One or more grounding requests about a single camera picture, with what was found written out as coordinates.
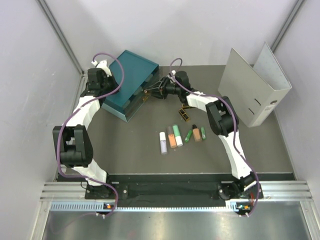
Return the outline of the green tube white cap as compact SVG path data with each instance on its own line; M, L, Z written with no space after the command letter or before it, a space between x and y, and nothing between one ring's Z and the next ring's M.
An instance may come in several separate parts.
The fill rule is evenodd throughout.
M177 124L174 124L174 125L172 126L172 129L173 129L173 133L174 133L176 145L177 145L178 147L182 147L182 146L183 146L183 140L182 140L181 133L180 133L180 130L179 130L178 125L177 125Z

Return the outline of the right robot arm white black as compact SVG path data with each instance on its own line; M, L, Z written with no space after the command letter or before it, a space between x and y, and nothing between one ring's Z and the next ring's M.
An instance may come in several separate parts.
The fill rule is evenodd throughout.
M231 165L231 174L235 178L232 183L217 185L221 199L245 198L253 187L260 193L259 178L243 153L239 138L239 119L228 97L207 95L195 90L185 71L172 71L148 86L145 92L158 99L177 95L181 103L206 112L211 130L223 143Z

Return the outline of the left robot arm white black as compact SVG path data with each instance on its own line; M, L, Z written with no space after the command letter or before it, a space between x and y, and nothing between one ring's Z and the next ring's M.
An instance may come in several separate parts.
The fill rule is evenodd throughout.
M72 115L62 126L52 130L54 148L60 172L61 166L78 172L90 186L96 187L98 195L106 199L113 194L114 187L107 182L107 172L94 160L87 129L106 97L117 93L120 87L109 67L102 63L88 69L87 77L85 90Z

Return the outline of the teal drawer organizer box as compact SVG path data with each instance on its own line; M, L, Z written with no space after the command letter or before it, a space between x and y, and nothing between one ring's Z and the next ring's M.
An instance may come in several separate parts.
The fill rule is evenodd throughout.
M160 79L159 64L129 50L122 52L117 59L124 69L124 82L118 93L106 97L102 108L128 122L124 111L125 103L139 87L145 90Z

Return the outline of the clear drawer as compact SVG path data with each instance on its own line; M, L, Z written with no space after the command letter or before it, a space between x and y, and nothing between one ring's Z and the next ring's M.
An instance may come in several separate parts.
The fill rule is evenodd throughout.
M142 87L139 87L128 99L124 104L124 115L127 122L135 115L148 97L149 94Z

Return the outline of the foundation bottle black cap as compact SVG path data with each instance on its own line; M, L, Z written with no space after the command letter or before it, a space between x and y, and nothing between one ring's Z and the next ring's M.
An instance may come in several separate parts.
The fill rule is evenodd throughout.
M195 142L202 141L200 129L195 124L192 125L192 134L193 134L193 138L194 138Z

